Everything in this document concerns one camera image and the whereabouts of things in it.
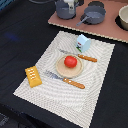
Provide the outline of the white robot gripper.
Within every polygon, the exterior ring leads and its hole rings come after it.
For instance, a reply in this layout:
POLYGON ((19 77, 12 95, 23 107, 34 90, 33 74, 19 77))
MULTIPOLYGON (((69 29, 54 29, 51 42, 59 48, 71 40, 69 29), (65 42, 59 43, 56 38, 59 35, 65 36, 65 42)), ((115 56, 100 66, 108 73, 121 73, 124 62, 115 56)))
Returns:
POLYGON ((64 0, 64 2, 65 3, 67 3, 68 4, 68 6, 69 6, 69 14, 71 14, 72 16, 74 16, 75 15, 75 9, 74 9, 74 4, 76 3, 76 2, 78 2, 78 0, 64 0))

